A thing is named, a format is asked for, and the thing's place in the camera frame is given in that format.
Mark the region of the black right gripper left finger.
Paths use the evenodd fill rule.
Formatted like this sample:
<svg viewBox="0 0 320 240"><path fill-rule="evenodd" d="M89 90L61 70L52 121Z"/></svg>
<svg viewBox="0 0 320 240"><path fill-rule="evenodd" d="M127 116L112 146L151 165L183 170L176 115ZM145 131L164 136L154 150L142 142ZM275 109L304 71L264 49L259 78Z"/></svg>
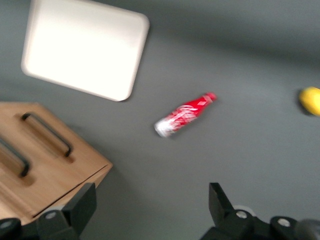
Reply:
<svg viewBox="0 0 320 240"><path fill-rule="evenodd" d="M40 240L78 240L97 208L96 185L85 183L61 209L52 209L36 221Z"/></svg>

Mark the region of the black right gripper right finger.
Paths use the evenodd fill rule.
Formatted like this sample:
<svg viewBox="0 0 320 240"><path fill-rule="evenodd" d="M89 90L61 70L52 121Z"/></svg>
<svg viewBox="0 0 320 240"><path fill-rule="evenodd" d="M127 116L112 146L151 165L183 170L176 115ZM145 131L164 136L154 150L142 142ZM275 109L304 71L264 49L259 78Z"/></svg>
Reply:
<svg viewBox="0 0 320 240"><path fill-rule="evenodd" d="M233 207L221 185L209 184L208 207L214 223L202 240L271 240L269 224Z"/></svg>

